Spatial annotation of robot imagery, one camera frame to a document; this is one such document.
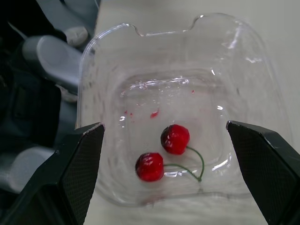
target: clear plastic container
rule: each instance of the clear plastic container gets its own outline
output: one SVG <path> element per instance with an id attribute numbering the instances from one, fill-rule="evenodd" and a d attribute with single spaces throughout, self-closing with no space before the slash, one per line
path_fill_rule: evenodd
<path id="1" fill-rule="evenodd" d="M 123 205 L 189 195 L 251 196 L 226 122 L 263 126 L 292 141 L 261 39 L 224 14 L 198 16 L 187 30 L 142 31 L 127 23 L 112 27 L 95 36 L 82 57 L 78 126 L 102 121 L 106 127 L 96 191 Z M 138 179 L 135 162 L 145 152 L 201 172 L 194 152 L 173 156 L 162 148 L 160 135 L 171 124 L 189 129 L 189 146 L 205 161 L 202 182 L 177 167 L 166 167 L 157 182 Z"/>

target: white table surface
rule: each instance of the white table surface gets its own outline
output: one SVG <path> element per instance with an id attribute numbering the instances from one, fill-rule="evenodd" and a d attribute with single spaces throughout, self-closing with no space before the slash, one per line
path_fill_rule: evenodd
<path id="1" fill-rule="evenodd" d="M 298 0 L 103 0 L 95 33 L 132 23 L 143 33 L 184 30 L 199 14 L 220 12 L 249 23 L 263 38 L 287 108 L 293 143 L 300 150 L 300 1 Z M 94 193 L 85 225 L 266 225 L 253 199 L 201 197 L 153 207 L 124 208 Z"/>

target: cherry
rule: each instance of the cherry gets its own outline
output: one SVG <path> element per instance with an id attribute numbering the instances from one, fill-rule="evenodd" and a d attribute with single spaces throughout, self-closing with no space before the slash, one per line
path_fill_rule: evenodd
<path id="1" fill-rule="evenodd" d="M 163 130 L 160 142 L 167 152 L 174 155 L 181 155 L 184 153 L 189 142 L 188 129 L 177 124 L 170 125 Z"/>
<path id="2" fill-rule="evenodd" d="M 135 172 L 143 181 L 160 180 L 164 176 L 163 158 L 157 152 L 144 153 L 136 161 Z"/>

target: red juice stain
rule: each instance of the red juice stain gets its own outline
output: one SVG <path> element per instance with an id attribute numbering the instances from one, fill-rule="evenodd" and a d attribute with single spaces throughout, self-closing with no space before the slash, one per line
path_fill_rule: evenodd
<path id="1" fill-rule="evenodd" d="M 159 113 L 159 109 L 157 109 L 156 112 L 151 113 L 150 118 L 153 119 L 154 117 L 157 117 L 157 116 L 158 116 L 158 113 Z"/>

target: green stem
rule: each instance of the green stem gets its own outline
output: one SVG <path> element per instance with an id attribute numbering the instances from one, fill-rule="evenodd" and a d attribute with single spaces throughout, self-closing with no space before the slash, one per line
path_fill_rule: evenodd
<path id="1" fill-rule="evenodd" d="M 187 146 L 187 149 L 190 149 L 190 150 L 194 151 L 200 157 L 200 159 L 202 161 L 202 171 L 201 171 L 201 174 L 200 174 L 200 177 L 199 177 L 199 181 L 201 181 L 203 173 L 204 173 L 204 160 L 203 160 L 203 157 L 197 150 L 193 149 L 192 147 Z"/>
<path id="2" fill-rule="evenodd" d="M 164 166 L 177 166 L 177 167 L 180 167 L 180 168 L 186 170 L 188 173 L 190 173 L 193 177 L 195 177 L 195 179 L 196 179 L 197 181 L 201 181 L 201 178 L 200 178 L 200 177 L 196 177 L 196 176 L 192 173 L 192 171 L 190 171 L 189 169 L 187 169 L 187 168 L 184 167 L 184 166 L 181 166 L 181 165 L 179 165 L 179 164 L 174 164 L 174 163 L 164 164 Z"/>

